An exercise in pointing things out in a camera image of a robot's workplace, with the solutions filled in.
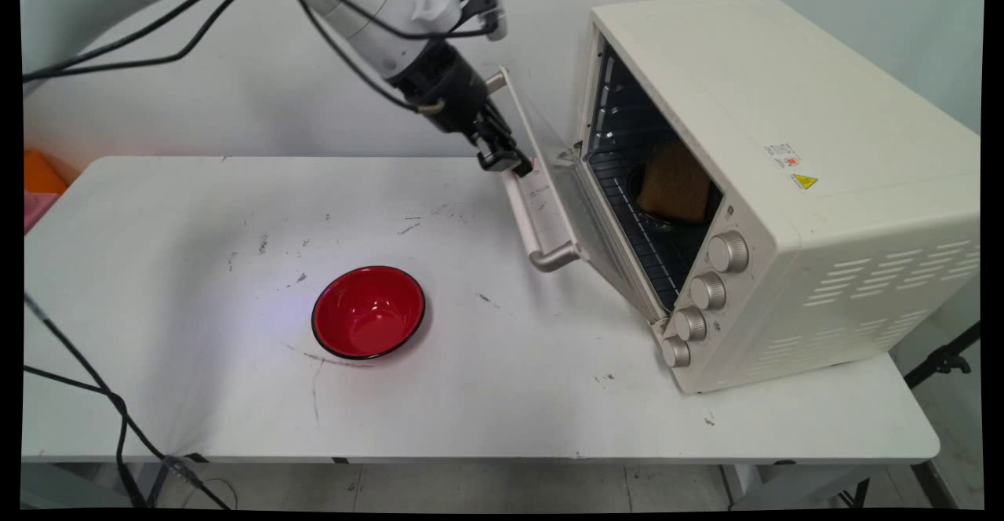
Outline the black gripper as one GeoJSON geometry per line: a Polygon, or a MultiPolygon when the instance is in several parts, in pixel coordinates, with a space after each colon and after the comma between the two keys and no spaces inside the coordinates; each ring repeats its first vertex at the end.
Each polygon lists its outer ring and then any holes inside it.
{"type": "Polygon", "coordinates": [[[512,131],[491,101],[484,78],[447,41],[427,41],[390,85],[416,106],[442,105],[429,116],[444,133],[461,133],[474,142],[477,160],[487,172],[528,175],[530,159],[518,149],[512,131]]]}

